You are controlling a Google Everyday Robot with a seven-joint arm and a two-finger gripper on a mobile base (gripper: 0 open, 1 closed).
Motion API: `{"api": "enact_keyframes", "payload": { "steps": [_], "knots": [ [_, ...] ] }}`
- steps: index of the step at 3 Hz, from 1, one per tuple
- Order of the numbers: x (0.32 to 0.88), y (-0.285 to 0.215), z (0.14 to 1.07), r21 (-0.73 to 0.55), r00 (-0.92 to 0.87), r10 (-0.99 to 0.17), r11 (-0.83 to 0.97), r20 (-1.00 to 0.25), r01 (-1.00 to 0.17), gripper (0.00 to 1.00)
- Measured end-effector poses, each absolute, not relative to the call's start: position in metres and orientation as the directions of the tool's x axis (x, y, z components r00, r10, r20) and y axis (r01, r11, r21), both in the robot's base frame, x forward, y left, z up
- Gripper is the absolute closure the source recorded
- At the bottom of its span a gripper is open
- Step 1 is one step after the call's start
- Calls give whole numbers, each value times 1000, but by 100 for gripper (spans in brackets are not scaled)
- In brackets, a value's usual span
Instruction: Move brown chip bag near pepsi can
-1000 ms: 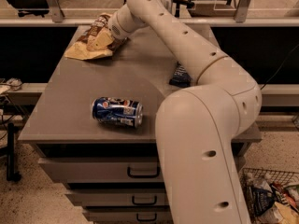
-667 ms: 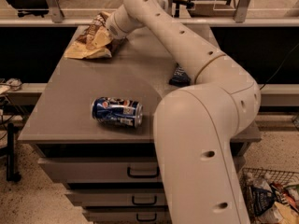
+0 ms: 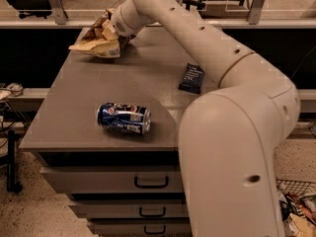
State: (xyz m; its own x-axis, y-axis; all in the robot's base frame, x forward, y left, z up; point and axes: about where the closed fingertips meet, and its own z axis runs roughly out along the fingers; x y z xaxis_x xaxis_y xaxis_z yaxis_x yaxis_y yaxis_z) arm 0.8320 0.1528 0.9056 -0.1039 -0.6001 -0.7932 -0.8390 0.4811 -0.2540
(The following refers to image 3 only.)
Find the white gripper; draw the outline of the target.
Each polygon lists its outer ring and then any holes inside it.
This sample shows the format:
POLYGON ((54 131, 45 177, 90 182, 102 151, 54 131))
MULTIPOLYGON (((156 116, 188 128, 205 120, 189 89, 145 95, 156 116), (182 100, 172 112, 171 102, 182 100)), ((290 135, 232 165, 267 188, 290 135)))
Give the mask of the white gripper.
POLYGON ((119 35, 129 37, 136 35, 146 25, 154 21, 147 15, 141 14, 132 0, 125 0, 111 15, 111 20, 102 23, 102 36, 106 40, 117 40, 119 35))

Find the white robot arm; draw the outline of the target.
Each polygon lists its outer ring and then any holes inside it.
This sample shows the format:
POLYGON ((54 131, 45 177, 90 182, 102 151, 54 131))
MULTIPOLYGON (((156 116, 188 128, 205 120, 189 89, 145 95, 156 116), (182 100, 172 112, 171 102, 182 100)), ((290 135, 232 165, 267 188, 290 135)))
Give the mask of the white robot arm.
POLYGON ((155 22, 217 87, 186 108, 179 127, 193 236, 284 237, 273 153, 298 121, 295 85, 180 0, 126 0, 112 16, 123 37, 155 22))

